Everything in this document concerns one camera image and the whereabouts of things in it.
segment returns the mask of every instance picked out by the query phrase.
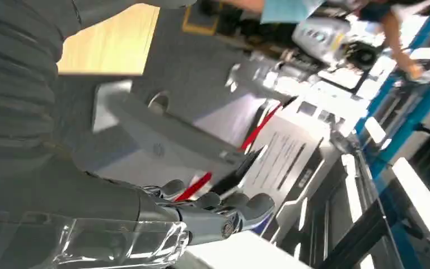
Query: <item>blue metal frame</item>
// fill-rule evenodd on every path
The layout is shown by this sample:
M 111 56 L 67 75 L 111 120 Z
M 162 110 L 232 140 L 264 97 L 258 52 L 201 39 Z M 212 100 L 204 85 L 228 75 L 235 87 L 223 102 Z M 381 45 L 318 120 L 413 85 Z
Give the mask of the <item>blue metal frame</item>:
M 419 48 L 424 44 L 430 33 L 430 18 L 423 25 L 416 38 L 411 43 L 412 49 Z M 374 98 L 370 106 L 368 107 L 367 117 L 361 119 L 356 126 L 356 131 L 360 135 L 364 129 L 365 121 L 368 117 L 375 114 L 377 109 L 380 107 L 382 102 L 388 95 L 389 90 L 393 87 L 396 79 L 390 76 L 380 88 L 379 94 Z M 373 182 L 379 193 L 384 193 L 384 199 L 391 200 L 388 190 L 385 189 L 385 183 L 380 177 L 381 172 L 388 165 L 389 161 L 394 157 L 398 150 L 403 146 L 405 141 L 412 135 L 415 127 L 420 123 L 424 117 L 430 112 L 430 89 L 425 93 L 421 102 L 417 107 L 407 116 L 405 123 L 400 127 L 396 134 L 392 137 L 390 145 L 379 154 L 378 158 L 371 160 L 370 170 L 373 177 Z M 399 224 L 392 224 L 391 232 L 398 252 L 400 254 L 401 262 L 403 266 L 408 269 L 421 269 L 421 265 L 418 256 L 414 248 L 412 247 L 408 235 L 403 227 Z
M 411 49 L 417 49 L 422 44 L 424 44 L 427 39 L 430 37 L 430 17 L 428 20 L 424 23 L 421 30 L 418 32 L 412 43 L 410 44 Z M 355 129 L 358 134 L 363 132 L 363 129 L 365 127 L 365 121 L 373 116 L 377 109 L 380 107 L 380 105 L 385 100 L 386 96 L 388 95 L 388 92 L 393 87 L 393 84 L 396 82 L 396 78 L 394 76 L 390 76 L 381 86 L 378 95 L 372 100 L 372 103 L 368 106 L 368 114 L 365 118 L 362 118 L 358 121 Z

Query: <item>gray floor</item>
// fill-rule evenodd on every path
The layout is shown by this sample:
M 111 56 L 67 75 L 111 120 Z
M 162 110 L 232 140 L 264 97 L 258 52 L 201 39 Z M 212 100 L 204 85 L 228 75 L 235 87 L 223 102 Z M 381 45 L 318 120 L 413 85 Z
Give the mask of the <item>gray floor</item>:
M 224 87 L 228 70 L 243 55 L 213 37 L 183 33 L 183 15 L 184 10 L 161 10 L 146 70 L 132 78 L 132 92 L 145 101 L 167 91 L 172 114 L 240 145 L 262 103 L 242 89 L 230 94 Z M 61 76 L 55 88 L 54 138 L 69 148 L 82 169 L 101 169 L 138 150 L 118 127 L 91 132 L 96 86 L 122 78 Z

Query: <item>hand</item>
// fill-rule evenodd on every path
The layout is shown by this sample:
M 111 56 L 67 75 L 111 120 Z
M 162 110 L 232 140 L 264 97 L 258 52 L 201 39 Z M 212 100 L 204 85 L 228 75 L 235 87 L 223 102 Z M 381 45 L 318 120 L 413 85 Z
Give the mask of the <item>hand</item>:
M 424 68 L 420 64 L 414 63 L 409 67 L 408 74 L 411 80 L 418 80 L 424 73 Z
M 412 60 L 409 55 L 400 52 L 394 54 L 393 57 L 396 59 L 398 66 L 403 71 L 408 73 L 411 80 L 417 80 L 423 74 L 423 67 L 420 64 L 417 64 L 414 60 Z
M 142 189 L 156 205 L 187 225 L 192 245 L 227 239 L 233 233 L 255 228 L 274 210 L 274 201 L 265 193 L 252 199 L 235 193 L 224 201 L 215 193 L 207 193 L 195 201 L 171 202 L 168 199 L 173 200 L 184 191 L 180 180 Z

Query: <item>white panel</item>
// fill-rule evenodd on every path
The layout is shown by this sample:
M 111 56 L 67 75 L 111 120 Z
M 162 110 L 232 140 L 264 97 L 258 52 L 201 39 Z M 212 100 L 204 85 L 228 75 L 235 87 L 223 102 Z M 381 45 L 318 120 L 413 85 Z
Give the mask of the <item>white panel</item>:
M 250 231 L 234 234 L 225 241 L 190 246 L 188 252 L 212 269 L 310 269 Z
M 430 232 L 430 191 L 405 158 L 392 167 L 401 186 Z

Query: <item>human arm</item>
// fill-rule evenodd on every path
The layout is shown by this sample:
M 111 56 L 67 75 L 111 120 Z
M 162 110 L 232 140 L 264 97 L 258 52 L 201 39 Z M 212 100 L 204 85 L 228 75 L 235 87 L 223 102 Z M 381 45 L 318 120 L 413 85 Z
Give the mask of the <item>human arm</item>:
M 419 78 L 423 73 L 423 68 L 402 50 L 398 17 L 390 11 L 381 19 L 380 23 L 385 33 L 385 42 L 390 47 L 392 57 L 396 60 L 398 67 L 407 72 L 412 79 Z
M 221 2 L 231 4 L 243 10 L 262 13 L 265 0 L 221 0 Z

